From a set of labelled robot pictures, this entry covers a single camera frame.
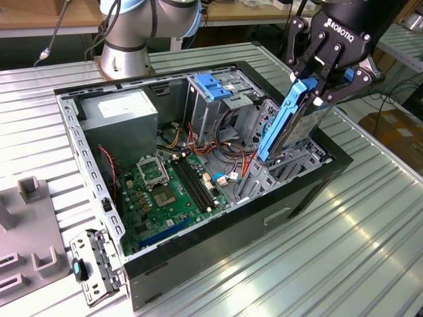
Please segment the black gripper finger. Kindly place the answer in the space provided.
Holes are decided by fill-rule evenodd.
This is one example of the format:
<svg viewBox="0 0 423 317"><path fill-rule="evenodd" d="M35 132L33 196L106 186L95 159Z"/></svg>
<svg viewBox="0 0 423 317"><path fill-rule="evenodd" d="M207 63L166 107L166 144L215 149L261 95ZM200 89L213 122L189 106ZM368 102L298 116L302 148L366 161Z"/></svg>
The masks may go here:
<svg viewBox="0 0 423 317"><path fill-rule="evenodd" d="M313 91L315 106L338 102L377 81L377 66L372 56L360 55L342 42L333 44L320 59L323 66Z"/></svg>
<svg viewBox="0 0 423 317"><path fill-rule="evenodd" d="M315 70L314 57L328 40L328 33L324 30L308 36L308 27L309 23L302 17L293 17L289 22L286 63L297 79L305 79Z"/></svg>

